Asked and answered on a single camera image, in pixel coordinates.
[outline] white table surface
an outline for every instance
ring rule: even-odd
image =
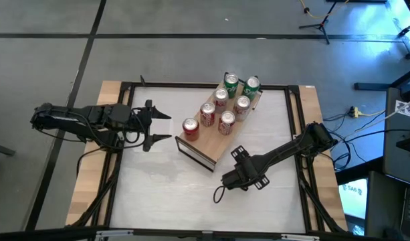
[[[153,120],[151,134],[179,135],[182,122],[192,117],[212,89],[135,88],[132,106],[152,99],[171,120]],[[258,191],[226,190],[219,204],[213,192],[221,176],[233,170],[230,152],[243,145],[250,155],[264,154],[291,141],[285,94],[265,90],[257,108],[245,120],[241,133],[218,161],[212,173],[180,153],[175,139],[123,152],[112,210],[113,228],[213,230],[226,232],[304,233],[304,221],[291,157],[266,173],[270,184]],[[128,136],[134,139],[136,134]]]

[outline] can lid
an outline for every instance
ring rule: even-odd
[[[239,96],[239,98],[237,98],[237,104],[240,107],[246,108],[246,107],[249,107],[249,105],[251,104],[251,101],[246,96]]]
[[[223,100],[229,96],[229,93],[226,91],[226,89],[219,88],[215,91],[215,97],[219,100]]]
[[[210,102],[206,102],[205,104],[202,104],[201,110],[204,113],[211,114],[215,111],[215,105]]]
[[[187,130],[191,131],[197,128],[199,123],[195,118],[186,118],[183,122],[183,127]]]
[[[231,111],[224,111],[222,114],[221,114],[221,120],[224,122],[224,123],[227,123],[227,124],[231,124],[231,123],[233,123],[234,122],[234,120],[235,120],[235,118],[234,118],[234,114],[231,112]]]
[[[227,83],[229,84],[236,84],[237,81],[239,81],[239,78],[235,74],[227,74],[225,76],[225,81],[227,81]]]
[[[252,76],[247,79],[246,84],[252,88],[256,88],[260,85],[260,81],[256,77]]]

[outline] gray floor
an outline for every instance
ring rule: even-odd
[[[0,0],[0,33],[89,33],[99,2]],[[324,0],[306,4],[315,15],[330,7]],[[409,19],[402,2],[349,3],[330,17],[326,29],[329,34],[396,35]],[[302,13],[299,1],[290,0],[116,0],[107,2],[98,33],[319,34],[298,29],[318,22]],[[0,144],[17,151],[14,157],[0,155],[0,232],[22,229],[52,143],[31,130],[33,108],[66,103],[85,45],[85,39],[0,38]],[[95,104],[103,80],[137,81],[142,74],[150,82],[219,82],[229,71],[241,78],[258,75],[265,84],[315,85],[324,116],[350,106],[376,112],[385,107],[385,93],[354,91],[352,83],[394,81],[410,70],[403,58],[407,52],[403,43],[388,41],[332,40],[328,46],[321,39],[97,39],[75,106]],[[348,118],[338,133],[347,135],[369,120]],[[366,160],[383,151],[382,136],[355,144]],[[38,228],[64,225],[83,148],[62,145]],[[332,155],[343,153],[337,147]],[[360,162],[353,155],[349,166]]]

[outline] yellow cable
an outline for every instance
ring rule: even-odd
[[[360,116],[375,116],[376,114],[381,114],[382,112],[385,112],[386,110],[381,110],[379,112],[373,113],[373,114],[364,114],[361,111],[358,113]]]
[[[306,8],[306,4],[304,4],[303,0],[300,0],[301,4],[303,5],[303,9]],[[338,7],[337,9],[335,9],[334,11],[331,11],[331,13],[323,15],[323,16],[313,16],[309,11],[307,11],[307,14],[310,15],[311,17],[313,17],[314,19],[321,19],[321,18],[325,18],[333,13],[336,13],[341,7],[343,7],[343,5],[341,5],[340,7]]]

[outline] sprite can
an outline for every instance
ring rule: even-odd
[[[256,77],[249,77],[243,87],[242,95],[247,96],[252,101],[259,89],[260,81]]]
[[[224,89],[229,93],[229,98],[234,98],[236,95],[237,84],[239,84],[239,78],[235,74],[225,75]]]

